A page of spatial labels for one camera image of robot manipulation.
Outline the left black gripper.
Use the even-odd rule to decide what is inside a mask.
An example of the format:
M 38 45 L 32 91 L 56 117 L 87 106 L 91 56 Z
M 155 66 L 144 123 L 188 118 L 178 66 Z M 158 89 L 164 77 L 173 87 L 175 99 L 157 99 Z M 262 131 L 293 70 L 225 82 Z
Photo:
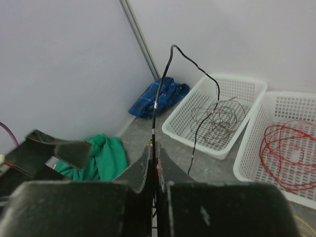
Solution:
M 87 163 L 92 144 L 84 140 L 62 140 L 34 130 L 25 141 L 4 160 L 8 171 L 0 176 L 0 196 L 9 196 L 20 184 L 29 181 L 68 180 L 46 165 L 51 157 L 82 170 Z

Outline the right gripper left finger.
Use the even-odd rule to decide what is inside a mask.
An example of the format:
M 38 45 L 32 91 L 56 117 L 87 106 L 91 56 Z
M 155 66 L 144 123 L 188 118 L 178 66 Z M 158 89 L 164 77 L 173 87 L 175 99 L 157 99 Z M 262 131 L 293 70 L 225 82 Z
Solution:
M 152 146 L 111 182 L 34 180 L 8 197 L 3 237 L 150 237 Z

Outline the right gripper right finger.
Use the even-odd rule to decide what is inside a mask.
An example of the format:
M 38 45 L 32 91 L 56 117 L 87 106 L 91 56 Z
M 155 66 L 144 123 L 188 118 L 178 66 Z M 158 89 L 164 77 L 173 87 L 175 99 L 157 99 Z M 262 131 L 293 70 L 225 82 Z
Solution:
M 290 206 L 274 185 L 198 182 L 157 144 L 158 236 L 297 237 Z

